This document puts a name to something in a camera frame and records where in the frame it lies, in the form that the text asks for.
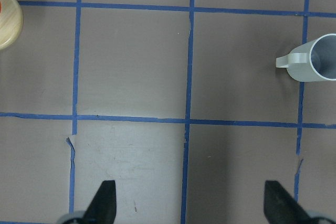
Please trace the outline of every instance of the scuff mark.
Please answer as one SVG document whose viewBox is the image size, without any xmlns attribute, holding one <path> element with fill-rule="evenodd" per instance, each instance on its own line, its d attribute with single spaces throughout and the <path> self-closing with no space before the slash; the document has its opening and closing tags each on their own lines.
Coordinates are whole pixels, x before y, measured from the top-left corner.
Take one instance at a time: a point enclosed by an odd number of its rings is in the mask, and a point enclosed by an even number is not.
<svg viewBox="0 0 336 224">
<path fill-rule="evenodd" d="M 134 211 L 135 211 L 135 212 L 138 212 L 138 210 L 136 209 L 135 200 L 134 200 L 133 202 L 134 202 Z"/>
<path fill-rule="evenodd" d="M 299 160 L 299 165 L 298 165 L 298 169 L 296 171 L 296 174 L 300 174 L 303 160 L 305 160 L 303 157 Z"/>
</svg>

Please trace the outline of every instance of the wooden object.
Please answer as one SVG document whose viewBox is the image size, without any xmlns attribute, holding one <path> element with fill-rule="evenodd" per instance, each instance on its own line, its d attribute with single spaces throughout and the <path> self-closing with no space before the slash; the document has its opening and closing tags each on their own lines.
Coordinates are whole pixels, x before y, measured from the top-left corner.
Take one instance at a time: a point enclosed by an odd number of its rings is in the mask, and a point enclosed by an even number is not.
<svg viewBox="0 0 336 224">
<path fill-rule="evenodd" d="M 10 46 L 23 25 L 21 7 L 16 0 L 0 0 L 0 50 Z"/>
</svg>

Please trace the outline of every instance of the gray floor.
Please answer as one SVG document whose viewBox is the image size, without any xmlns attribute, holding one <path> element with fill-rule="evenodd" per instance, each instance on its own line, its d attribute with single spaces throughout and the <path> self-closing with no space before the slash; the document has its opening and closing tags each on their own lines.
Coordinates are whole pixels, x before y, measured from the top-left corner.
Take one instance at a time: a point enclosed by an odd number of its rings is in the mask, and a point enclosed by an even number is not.
<svg viewBox="0 0 336 224">
<path fill-rule="evenodd" d="M 300 83 L 275 68 L 336 32 L 335 0 L 18 1 L 22 34 L 0 52 L 1 224 L 54 223 L 105 179 L 116 223 L 267 223 L 265 180 L 293 195 L 302 158 L 299 202 L 336 219 L 336 84 L 304 84 L 301 122 Z"/>
</svg>

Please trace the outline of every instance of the round wooden lid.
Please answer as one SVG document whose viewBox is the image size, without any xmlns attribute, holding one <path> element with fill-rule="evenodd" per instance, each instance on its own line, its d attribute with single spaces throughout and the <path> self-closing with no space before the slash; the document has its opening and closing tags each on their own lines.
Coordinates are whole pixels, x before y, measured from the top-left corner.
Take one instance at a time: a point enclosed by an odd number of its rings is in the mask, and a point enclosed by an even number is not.
<svg viewBox="0 0 336 224">
<path fill-rule="evenodd" d="M 16 0 L 0 0 L 0 50 L 10 46 L 23 25 L 21 7 Z"/>
</svg>

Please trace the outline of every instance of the grid line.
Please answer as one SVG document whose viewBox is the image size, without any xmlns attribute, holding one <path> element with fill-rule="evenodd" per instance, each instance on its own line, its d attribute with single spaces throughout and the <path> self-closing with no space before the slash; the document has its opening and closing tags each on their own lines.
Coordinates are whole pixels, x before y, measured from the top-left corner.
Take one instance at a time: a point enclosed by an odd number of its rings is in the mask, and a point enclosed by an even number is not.
<svg viewBox="0 0 336 224">
<path fill-rule="evenodd" d="M 190 116 L 191 116 L 191 89 L 193 75 L 193 48 L 194 48 L 194 9 L 195 0 L 189 3 L 190 33 L 188 38 L 188 67 L 187 67 L 187 87 L 186 87 L 186 105 L 185 105 L 185 125 L 184 125 L 184 149 L 183 149 L 183 168 L 182 168 L 182 197 L 181 197 L 181 224 L 186 223 L 187 207 L 187 179 L 188 179 L 188 156 L 190 140 Z"/>
<path fill-rule="evenodd" d="M 8 113 L 0 112 L 0 118 L 1 117 L 35 119 L 35 120 L 72 120 L 72 115 L 25 114 L 25 113 L 13 113 L 13 112 Z M 121 122 L 143 122 L 143 123 L 177 123 L 177 124 L 185 124 L 187 122 L 186 119 L 179 119 L 179 118 L 149 118 L 149 117 L 114 116 L 114 115 L 77 115 L 77 120 L 121 121 Z M 297 123 L 268 122 L 268 121 L 209 120 L 209 119 L 190 119 L 189 124 L 285 127 L 285 128 L 298 127 Z M 302 128 L 335 130 L 336 124 L 302 123 Z"/>
<path fill-rule="evenodd" d="M 309 12 L 309 0 L 304 0 L 304 12 Z M 302 44 L 307 43 L 308 37 L 308 17 L 303 17 L 302 24 Z M 296 144 L 296 155 L 300 158 L 301 153 L 301 138 L 302 138 L 302 126 L 303 126 L 303 99 L 304 99 L 304 82 L 300 82 L 299 88 L 299 106 L 298 106 L 298 129 L 297 129 L 297 144 Z M 294 176 L 294 198 L 296 201 L 299 200 L 299 187 L 300 187 L 300 173 L 301 173 L 301 165 L 302 159 L 299 163 L 299 168 L 297 173 Z"/>
<path fill-rule="evenodd" d="M 19 1 L 22 6 L 57 6 L 81 8 L 105 8 L 105 9 L 133 9 L 133 10 L 168 10 L 172 12 L 189 12 L 188 6 L 169 5 L 134 5 L 113 3 L 76 3 L 76 2 L 44 2 L 44 1 Z M 299 16 L 299 17 L 322 17 L 336 18 L 336 13 L 291 11 L 291 10 L 265 10 L 265 9 L 232 9 L 213 7 L 194 7 L 194 13 L 233 13 L 233 14 L 258 14 L 274 16 Z"/>
<path fill-rule="evenodd" d="M 74 63 L 73 63 L 73 85 L 72 85 L 72 134 L 77 134 L 77 101 L 78 101 L 78 72 L 79 72 L 79 46 L 80 46 L 80 16 L 81 2 L 76 2 L 76 26 L 75 26 L 75 48 L 74 48 Z M 70 182 L 69 182 L 69 212 L 73 212 L 75 206 L 75 148 L 69 140 L 71 148 L 71 167 L 70 167 Z"/>
</svg>

